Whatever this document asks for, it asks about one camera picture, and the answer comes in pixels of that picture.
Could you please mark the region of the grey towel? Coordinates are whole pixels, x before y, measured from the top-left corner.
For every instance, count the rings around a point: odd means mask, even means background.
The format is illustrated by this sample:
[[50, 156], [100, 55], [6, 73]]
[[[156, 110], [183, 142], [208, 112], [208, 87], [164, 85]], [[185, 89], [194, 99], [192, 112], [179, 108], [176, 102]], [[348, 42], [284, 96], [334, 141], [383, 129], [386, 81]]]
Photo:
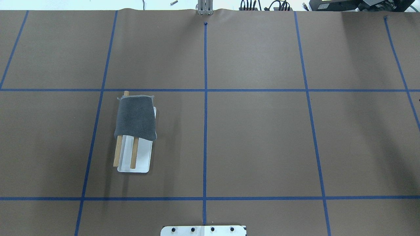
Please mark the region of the grey towel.
[[128, 135], [148, 141], [157, 139], [155, 96], [129, 95], [119, 98], [114, 137]]

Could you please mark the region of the white towel rack base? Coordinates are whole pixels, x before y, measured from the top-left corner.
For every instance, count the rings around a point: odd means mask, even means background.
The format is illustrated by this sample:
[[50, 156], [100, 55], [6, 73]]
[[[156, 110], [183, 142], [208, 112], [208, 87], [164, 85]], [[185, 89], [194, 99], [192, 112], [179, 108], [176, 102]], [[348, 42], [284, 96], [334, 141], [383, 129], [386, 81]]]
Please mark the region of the white towel rack base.
[[139, 138], [136, 168], [130, 168], [132, 157], [133, 136], [124, 135], [120, 153], [119, 166], [116, 167], [120, 173], [148, 173], [151, 164], [153, 141]]

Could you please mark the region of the left wooden rack rod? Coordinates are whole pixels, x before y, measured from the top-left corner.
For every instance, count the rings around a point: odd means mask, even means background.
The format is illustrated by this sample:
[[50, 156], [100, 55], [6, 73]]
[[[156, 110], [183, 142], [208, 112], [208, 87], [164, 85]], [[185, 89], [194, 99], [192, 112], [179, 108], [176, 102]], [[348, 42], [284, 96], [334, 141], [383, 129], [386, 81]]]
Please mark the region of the left wooden rack rod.
[[137, 162], [137, 153], [138, 153], [138, 137], [133, 137], [133, 146], [132, 146], [132, 155], [131, 155], [131, 162], [130, 162], [130, 168], [135, 169], [136, 168], [136, 162]]

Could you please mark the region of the wooden rack rod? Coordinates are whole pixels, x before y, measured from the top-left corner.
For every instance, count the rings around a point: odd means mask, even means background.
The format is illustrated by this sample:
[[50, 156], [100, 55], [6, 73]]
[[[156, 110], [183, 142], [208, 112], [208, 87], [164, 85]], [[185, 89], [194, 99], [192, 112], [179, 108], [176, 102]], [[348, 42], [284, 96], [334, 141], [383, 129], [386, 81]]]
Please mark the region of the wooden rack rod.
[[136, 162], [137, 162], [137, 153], [138, 153], [138, 137], [133, 137], [133, 146], [132, 146], [132, 155], [131, 155], [131, 162], [130, 162], [130, 168], [135, 169], [136, 168]]
[[116, 147], [115, 147], [115, 154], [114, 154], [114, 163], [113, 163], [114, 167], [119, 166], [119, 160], [120, 160], [121, 149], [122, 149], [122, 140], [123, 140], [123, 135], [118, 135], [116, 139]]

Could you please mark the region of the right wooden rack rod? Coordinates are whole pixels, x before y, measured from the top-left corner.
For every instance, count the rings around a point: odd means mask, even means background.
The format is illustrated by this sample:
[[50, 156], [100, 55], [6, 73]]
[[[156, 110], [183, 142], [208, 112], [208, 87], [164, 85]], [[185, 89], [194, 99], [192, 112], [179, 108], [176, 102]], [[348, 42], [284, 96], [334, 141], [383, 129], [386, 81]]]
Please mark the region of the right wooden rack rod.
[[121, 149], [122, 149], [122, 140], [123, 140], [123, 135], [118, 135], [116, 139], [116, 147], [115, 147], [115, 154], [114, 154], [114, 163], [113, 163], [114, 167], [119, 166], [119, 160], [120, 160]]

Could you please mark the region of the near grey usb hub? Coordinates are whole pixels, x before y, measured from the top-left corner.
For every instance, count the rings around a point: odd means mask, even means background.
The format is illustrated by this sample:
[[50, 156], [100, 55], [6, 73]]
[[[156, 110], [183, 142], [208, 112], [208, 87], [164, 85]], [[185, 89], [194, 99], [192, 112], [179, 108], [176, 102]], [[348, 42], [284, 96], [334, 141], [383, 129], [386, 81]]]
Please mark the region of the near grey usb hub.
[[261, 2], [259, 0], [241, 0], [239, 11], [261, 11]]

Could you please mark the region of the grey usb hub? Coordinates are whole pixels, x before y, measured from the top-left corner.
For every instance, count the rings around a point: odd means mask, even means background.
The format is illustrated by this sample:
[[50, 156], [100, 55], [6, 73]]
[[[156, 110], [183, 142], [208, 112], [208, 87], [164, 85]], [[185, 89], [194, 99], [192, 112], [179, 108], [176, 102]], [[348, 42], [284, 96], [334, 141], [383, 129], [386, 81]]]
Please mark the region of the grey usb hub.
[[265, 11], [292, 11], [292, 7], [287, 0], [273, 0], [268, 7], [264, 8]]
[[261, 2], [259, 0], [241, 0], [239, 11], [261, 11]]

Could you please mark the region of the far grey usb hub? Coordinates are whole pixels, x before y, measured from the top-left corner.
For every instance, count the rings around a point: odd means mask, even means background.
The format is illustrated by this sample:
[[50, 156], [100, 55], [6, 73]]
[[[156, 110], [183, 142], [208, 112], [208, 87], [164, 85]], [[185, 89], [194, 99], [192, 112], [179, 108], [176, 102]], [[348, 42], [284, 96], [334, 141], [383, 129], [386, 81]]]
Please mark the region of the far grey usb hub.
[[292, 7], [287, 0], [273, 0], [268, 7], [264, 8], [265, 11], [292, 11]]

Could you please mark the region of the black power adapter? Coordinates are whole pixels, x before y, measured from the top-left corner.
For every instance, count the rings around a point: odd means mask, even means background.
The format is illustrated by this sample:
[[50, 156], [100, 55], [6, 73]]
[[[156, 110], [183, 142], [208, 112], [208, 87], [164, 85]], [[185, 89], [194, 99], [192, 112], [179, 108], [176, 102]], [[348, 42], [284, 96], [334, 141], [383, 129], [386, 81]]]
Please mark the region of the black power adapter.
[[311, 11], [352, 11], [361, 0], [309, 0]]

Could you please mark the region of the aluminium frame post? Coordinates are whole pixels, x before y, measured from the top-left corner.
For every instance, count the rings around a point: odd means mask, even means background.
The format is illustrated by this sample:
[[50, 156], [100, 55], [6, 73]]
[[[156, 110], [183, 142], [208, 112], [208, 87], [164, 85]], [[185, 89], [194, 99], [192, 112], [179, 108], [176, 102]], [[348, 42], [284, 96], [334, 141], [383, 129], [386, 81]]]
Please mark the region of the aluminium frame post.
[[196, 8], [198, 15], [213, 15], [213, 0], [198, 0]]

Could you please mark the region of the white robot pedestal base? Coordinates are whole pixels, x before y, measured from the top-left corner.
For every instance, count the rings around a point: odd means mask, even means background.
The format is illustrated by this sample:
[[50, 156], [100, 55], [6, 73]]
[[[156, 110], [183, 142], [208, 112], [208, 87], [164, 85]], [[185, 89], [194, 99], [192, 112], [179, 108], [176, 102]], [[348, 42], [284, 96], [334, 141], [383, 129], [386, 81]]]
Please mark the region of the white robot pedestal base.
[[247, 236], [246, 226], [165, 226], [161, 236]]

